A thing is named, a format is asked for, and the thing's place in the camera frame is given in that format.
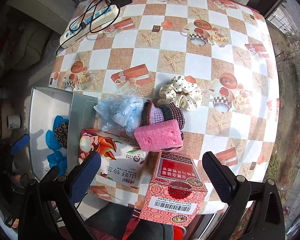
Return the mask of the white power strip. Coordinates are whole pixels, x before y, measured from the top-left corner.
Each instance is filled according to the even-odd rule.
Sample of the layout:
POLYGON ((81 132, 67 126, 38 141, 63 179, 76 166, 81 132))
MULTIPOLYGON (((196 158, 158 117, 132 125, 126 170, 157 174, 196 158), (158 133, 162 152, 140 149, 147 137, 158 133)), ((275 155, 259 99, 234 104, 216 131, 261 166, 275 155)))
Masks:
POLYGON ((67 48, 82 36, 95 30, 106 23, 113 22, 119 15, 119 9, 112 4, 107 8, 96 11, 93 15, 88 16, 85 20, 79 20, 73 27, 61 36, 59 43, 62 48, 67 48))

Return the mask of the white mug on floor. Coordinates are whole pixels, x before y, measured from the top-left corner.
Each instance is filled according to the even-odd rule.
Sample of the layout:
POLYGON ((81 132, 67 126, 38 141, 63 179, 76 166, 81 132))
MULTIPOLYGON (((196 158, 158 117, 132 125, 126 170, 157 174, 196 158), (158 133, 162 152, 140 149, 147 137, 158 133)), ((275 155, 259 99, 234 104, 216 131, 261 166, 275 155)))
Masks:
POLYGON ((21 116, 20 115, 8 115, 7 118, 8 129, 19 129, 21 128, 21 116))

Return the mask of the white polka dot scrunchie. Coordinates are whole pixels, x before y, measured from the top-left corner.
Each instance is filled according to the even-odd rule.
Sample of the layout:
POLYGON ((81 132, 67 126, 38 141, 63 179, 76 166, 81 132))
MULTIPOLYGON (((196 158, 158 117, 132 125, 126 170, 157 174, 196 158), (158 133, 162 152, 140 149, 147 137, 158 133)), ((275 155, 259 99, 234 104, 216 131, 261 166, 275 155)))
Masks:
POLYGON ((177 108, 194 111, 202 106, 202 90, 195 82, 190 82, 191 76, 175 76, 159 89, 158 105, 171 103, 177 108))

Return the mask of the purple knitted scrunchie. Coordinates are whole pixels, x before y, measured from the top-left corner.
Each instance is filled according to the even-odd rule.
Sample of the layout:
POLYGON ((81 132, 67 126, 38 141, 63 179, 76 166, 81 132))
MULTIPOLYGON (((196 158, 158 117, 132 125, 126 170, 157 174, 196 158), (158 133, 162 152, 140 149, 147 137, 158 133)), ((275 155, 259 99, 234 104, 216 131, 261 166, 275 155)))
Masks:
POLYGON ((179 129, 182 130, 184 128, 184 115, 173 103, 167 103, 160 106, 156 106, 153 101, 144 103, 140 126, 148 126, 169 120, 177 120, 179 129))

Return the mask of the checkered patterned tablecloth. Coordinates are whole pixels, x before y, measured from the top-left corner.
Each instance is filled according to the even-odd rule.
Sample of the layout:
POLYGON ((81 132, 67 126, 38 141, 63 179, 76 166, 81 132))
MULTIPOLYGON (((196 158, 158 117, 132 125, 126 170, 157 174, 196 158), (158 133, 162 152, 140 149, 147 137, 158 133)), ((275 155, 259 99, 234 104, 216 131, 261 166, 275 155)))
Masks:
POLYGON ((104 25, 60 50, 50 86, 64 88, 82 60, 75 92, 104 98, 135 88, 144 99, 175 76, 202 90, 202 106, 184 111, 183 151, 197 166, 219 153, 234 174, 262 181, 279 118, 279 81, 265 19, 230 0, 133 0, 104 25))

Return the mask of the red patterned medicine box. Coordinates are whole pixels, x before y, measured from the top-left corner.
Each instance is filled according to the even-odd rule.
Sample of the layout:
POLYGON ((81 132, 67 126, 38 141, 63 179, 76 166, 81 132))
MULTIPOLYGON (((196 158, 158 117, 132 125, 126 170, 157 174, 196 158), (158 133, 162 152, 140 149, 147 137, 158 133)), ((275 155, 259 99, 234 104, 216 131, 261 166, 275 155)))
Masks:
POLYGON ((200 210, 207 189, 191 158, 160 152, 139 218, 188 226, 200 210))

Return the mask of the grey cardboard storage box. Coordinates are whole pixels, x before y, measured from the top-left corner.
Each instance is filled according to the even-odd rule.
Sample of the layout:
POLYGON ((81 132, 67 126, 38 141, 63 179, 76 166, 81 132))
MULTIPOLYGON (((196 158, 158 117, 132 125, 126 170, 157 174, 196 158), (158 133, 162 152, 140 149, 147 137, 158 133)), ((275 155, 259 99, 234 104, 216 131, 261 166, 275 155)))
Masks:
POLYGON ((29 155, 33 175, 41 180, 49 168, 47 156, 53 153, 49 149, 45 135, 53 130, 53 122, 60 115, 69 120, 68 143, 66 150, 68 169, 78 164, 78 150, 81 130, 92 128, 96 117, 93 107, 98 98, 60 90, 51 87, 33 87, 29 107, 29 155))

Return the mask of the floral tissue pack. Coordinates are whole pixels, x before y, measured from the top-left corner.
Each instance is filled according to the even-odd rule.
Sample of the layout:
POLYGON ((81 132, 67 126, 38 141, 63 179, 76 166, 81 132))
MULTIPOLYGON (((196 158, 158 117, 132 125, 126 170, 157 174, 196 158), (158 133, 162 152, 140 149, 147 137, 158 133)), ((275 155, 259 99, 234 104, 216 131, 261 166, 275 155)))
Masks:
POLYGON ((125 186, 138 188, 147 152, 128 137, 103 132, 98 129, 83 129, 79 140, 78 162, 82 163, 91 152, 101 157, 97 174, 125 186))

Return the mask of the blue glove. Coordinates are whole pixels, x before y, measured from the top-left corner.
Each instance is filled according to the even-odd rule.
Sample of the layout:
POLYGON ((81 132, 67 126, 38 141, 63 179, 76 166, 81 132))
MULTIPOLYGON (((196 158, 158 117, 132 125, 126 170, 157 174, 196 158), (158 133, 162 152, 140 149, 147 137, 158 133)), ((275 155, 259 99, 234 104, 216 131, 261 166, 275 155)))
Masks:
POLYGON ((56 151, 56 150, 59 150, 61 148, 63 148, 57 141, 56 137, 55 137, 55 129, 56 127, 58 127, 62 122, 68 122, 69 123, 69 120, 68 119, 65 119, 63 118, 61 115, 57 115, 53 121, 53 127, 51 130, 48 130, 46 132, 46 135, 45 135, 45 141, 46 141, 46 144, 48 146, 49 149, 53 150, 53 151, 56 151))
POLYGON ((49 168, 57 166, 59 168, 59 175, 65 175, 67 169, 67 157, 63 156, 61 152, 54 151, 52 154, 47 156, 49 168))

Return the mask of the leopard print scrunchie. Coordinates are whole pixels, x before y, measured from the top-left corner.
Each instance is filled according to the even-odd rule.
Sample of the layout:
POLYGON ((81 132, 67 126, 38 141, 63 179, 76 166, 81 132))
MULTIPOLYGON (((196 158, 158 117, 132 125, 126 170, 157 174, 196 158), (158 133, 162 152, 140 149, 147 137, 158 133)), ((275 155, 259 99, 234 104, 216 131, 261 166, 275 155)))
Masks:
POLYGON ((55 129, 55 137, 58 143, 65 149, 67 149, 68 146, 68 128, 69 123, 65 121, 55 129))

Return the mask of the pink sponge block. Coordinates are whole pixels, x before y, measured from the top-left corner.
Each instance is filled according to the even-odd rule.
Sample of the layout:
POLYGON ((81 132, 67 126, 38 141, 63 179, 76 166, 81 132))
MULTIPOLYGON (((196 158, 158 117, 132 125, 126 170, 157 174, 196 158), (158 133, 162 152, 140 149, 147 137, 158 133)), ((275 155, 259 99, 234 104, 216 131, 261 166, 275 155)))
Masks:
POLYGON ((177 120, 138 127, 134 131, 134 137, 140 148, 145 152, 158 152, 163 148, 181 145, 177 120))

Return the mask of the light blue fluffy scrunchie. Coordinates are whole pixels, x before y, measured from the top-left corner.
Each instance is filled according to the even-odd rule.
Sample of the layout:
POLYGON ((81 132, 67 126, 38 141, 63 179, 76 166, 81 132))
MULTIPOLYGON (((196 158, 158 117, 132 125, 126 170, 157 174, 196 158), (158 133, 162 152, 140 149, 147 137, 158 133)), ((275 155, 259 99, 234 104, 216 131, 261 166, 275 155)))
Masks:
POLYGON ((93 109, 103 119, 103 131, 120 131, 133 137, 141 122, 143 104, 143 99, 135 94, 117 94, 101 99, 93 109))

